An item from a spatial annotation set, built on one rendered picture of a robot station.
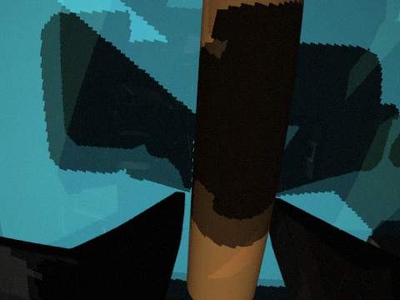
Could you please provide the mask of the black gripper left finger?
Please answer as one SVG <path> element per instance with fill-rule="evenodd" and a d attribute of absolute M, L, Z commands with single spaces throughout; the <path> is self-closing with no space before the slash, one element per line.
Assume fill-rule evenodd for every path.
<path fill-rule="evenodd" d="M 184 209 L 176 191 L 71 249 L 0 236 L 0 300 L 166 300 Z"/>

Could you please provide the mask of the dark brown cylinder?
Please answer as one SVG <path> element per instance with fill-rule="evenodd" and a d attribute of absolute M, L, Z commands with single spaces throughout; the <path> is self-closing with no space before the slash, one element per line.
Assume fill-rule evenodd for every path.
<path fill-rule="evenodd" d="M 304 0 L 202 0 L 187 290 L 253 300 L 293 104 Z"/>

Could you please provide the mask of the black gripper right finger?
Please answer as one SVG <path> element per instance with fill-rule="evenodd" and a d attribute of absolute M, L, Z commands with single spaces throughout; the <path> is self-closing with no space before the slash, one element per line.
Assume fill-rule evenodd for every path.
<path fill-rule="evenodd" d="M 269 236 L 290 300 L 400 300 L 400 257 L 277 197 Z"/>

